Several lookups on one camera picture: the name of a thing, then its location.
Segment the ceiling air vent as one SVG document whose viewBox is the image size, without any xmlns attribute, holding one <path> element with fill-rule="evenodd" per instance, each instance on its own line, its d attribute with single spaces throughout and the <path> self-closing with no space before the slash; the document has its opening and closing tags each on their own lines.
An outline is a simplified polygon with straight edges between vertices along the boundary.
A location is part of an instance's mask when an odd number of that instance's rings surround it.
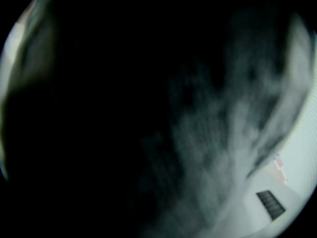
<svg viewBox="0 0 317 238">
<path fill-rule="evenodd" d="M 271 193 L 271 191 L 265 190 L 257 192 L 256 195 L 273 221 L 286 211 L 284 206 Z"/>
</svg>

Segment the grey clothes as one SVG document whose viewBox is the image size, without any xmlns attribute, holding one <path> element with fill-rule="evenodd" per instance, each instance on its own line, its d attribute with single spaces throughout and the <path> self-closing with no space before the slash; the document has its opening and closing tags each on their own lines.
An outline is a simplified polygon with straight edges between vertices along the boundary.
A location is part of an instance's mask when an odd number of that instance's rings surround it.
<svg viewBox="0 0 317 238">
<path fill-rule="evenodd" d="M 5 231 L 215 238 L 314 49 L 295 0 L 36 0 L 0 98 Z"/>
</svg>

